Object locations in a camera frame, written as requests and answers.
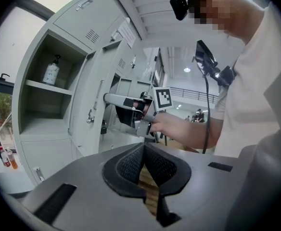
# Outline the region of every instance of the head-mounted camera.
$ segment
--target head-mounted camera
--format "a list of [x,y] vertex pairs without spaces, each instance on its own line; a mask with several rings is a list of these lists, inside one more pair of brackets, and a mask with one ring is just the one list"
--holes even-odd
[[203,76],[209,75],[219,86],[228,88],[235,78],[235,73],[229,66],[220,71],[216,59],[202,40],[197,41],[195,60]]
[[175,12],[176,18],[182,21],[188,14],[188,4],[186,0],[170,0],[169,2]]

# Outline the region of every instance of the railing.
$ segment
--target railing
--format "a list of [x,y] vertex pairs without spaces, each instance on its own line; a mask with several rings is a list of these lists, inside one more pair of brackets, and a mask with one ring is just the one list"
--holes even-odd
[[[204,92],[186,90],[186,89],[175,88],[175,87],[171,87],[170,90],[173,96],[190,98],[190,99],[207,102],[207,94]],[[218,96],[209,94],[209,103],[217,103],[217,98]]]

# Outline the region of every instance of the white bottle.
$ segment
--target white bottle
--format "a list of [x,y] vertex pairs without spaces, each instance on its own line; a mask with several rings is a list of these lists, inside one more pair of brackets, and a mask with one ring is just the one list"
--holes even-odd
[[54,86],[55,85],[55,81],[58,75],[58,71],[59,71],[59,67],[57,66],[58,64],[58,59],[60,58],[60,55],[55,55],[56,59],[54,60],[54,62],[52,64],[49,64],[44,77],[43,77],[43,83],[50,85],[50,86]]

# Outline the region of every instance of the white paper sign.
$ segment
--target white paper sign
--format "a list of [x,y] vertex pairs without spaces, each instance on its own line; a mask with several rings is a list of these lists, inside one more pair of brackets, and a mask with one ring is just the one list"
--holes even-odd
[[134,36],[133,32],[129,28],[129,25],[126,21],[124,21],[120,27],[118,28],[118,32],[121,34],[123,38],[126,39],[128,42],[129,47],[132,48],[136,37]]

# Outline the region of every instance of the orange bottle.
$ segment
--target orange bottle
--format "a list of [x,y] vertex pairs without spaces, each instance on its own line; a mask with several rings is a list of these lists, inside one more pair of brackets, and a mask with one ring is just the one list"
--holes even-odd
[[14,158],[14,155],[12,153],[12,151],[10,149],[7,149],[7,154],[8,154],[8,158],[9,158],[9,161],[11,163],[11,166],[14,168],[14,169],[17,169],[18,168],[18,165],[15,161],[15,158]]

